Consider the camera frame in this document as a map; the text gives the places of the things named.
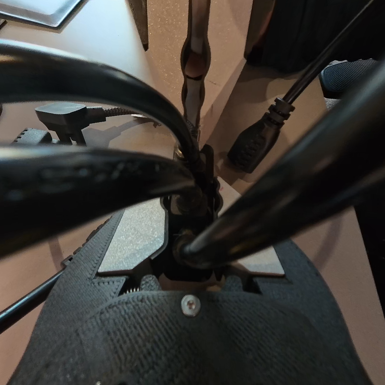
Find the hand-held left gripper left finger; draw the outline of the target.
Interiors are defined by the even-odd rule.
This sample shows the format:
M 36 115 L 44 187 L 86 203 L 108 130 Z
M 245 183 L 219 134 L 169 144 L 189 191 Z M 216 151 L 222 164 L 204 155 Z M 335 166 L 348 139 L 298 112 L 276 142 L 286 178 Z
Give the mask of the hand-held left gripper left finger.
M 118 217 L 98 274 L 133 273 L 160 255 L 168 244 L 168 216 L 161 198 L 126 208 Z

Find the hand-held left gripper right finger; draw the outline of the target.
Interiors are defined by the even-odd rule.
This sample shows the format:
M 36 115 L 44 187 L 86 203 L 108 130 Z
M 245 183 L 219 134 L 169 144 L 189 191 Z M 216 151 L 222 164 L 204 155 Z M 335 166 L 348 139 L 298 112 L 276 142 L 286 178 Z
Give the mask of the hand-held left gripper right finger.
M 217 178 L 219 183 L 219 196 L 222 199 L 222 204 L 218 211 L 220 217 L 232 204 L 234 204 L 240 197 L 233 187 L 231 187 L 221 177 Z M 277 276 L 285 275 L 281 262 L 273 247 L 269 247 L 244 257 L 230 264 L 231 267 L 238 268 L 241 271 L 247 272 L 254 276 Z

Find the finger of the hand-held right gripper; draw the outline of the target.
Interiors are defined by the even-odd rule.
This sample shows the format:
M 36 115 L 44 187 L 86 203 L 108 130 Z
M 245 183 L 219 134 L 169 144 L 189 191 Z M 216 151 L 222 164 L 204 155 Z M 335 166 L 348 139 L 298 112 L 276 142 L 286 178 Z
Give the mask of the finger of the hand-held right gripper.
M 201 108 L 205 100 L 204 81 L 211 62 L 211 52 L 208 41 L 210 4 L 211 2 L 209 0 L 196 1 L 196 53 L 198 54 L 201 62 L 196 121 L 200 121 Z
M 187 108 L 186 108 L 186 98 L 187 98 L 187 75 L 186 75 L 186 65 L 188 58 L 191 53 L 191 36 L 192 36 L 192 1 L 189 0 L 189 8 L 188 8 L 188 19 L 187 19 L 187 35 L 186 39 L 184 41 L 184 44 L 181 49 L 181 56 L 180 56 L 180 65 L 181 70 L 184 78 L 184 82 L 181 89 L 181 101 L 182 101 L 182 107 L 183 107 L 183 116 L 184 118 L 187 118 Z

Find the person's right forearm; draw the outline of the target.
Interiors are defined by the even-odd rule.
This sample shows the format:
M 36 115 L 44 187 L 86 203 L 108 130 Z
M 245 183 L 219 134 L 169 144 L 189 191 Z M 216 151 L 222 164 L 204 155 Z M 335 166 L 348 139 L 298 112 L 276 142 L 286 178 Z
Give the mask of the person's right forearm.
M 244 51 L 245 58 L 254 48 L 260 49 L 263 46 L 274 6 L 275 0 L 253 1 Z

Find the black three-pin plug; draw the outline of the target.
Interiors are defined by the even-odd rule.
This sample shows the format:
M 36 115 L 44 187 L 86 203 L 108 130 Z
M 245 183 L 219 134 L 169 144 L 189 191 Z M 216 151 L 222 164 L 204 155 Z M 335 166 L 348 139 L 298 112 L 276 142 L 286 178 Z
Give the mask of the black three-pin plug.
M 82 129 L 86 128 L 87 107 L 72 102 L 54 102 L 35 108 L 35 113 L 48 130 L 54 131 L 62 144 L 85 146 Z

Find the person's black shirt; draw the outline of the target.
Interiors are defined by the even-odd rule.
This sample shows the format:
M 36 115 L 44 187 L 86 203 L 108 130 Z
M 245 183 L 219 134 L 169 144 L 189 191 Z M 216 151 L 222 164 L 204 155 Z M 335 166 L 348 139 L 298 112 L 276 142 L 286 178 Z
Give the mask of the person's black shirt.
M 260 46 L 246 55 L 249 65 L 291 74 L 304 70 L 363 9 L 365 0 L 276 1 Z M 339 46 L 329 62 L 378 60 L 384 54 L 385 1 Z

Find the person's dark trouser leg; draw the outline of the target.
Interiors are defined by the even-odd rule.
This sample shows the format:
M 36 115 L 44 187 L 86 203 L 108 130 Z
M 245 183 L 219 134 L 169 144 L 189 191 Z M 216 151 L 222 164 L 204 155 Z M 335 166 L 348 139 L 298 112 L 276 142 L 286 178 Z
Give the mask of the person's dark trouser leg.
M 385 206 L 375 200 L 355 206 L 378 298 L 385 312 Z

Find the black office chair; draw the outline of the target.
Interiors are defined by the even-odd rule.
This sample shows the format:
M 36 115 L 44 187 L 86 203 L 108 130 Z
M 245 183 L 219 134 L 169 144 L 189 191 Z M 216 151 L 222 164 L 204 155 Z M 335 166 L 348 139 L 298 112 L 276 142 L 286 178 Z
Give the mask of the black office chair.
M 341 99 L 343 94 L 365 76 L 377 60 L 343 61 L 330 64 L 319 74 L 323 95 L 326 99 Z

